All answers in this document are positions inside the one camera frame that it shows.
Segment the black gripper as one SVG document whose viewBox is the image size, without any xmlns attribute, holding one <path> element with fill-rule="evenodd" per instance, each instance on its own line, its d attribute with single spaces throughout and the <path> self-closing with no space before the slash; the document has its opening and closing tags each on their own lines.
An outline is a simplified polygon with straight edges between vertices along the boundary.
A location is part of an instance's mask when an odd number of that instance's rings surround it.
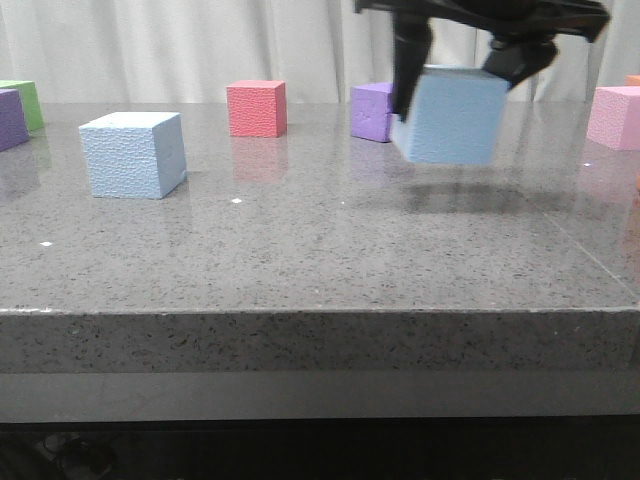
<svg viewBox="0 0 640 480">
<path fill-rule="evenodd" d="M 393 113 L 407 119 L 431 44 L 430 18 L 488 31 L 499 38 L 572 35 L 594 42 L 610 20 L 596 1 L 356 1 L 363 9 L 393 12 Z M 548 39 L 499 39 L 481 69 L 514 89 L 547 68 L 557 55 Z"/>
</svg>

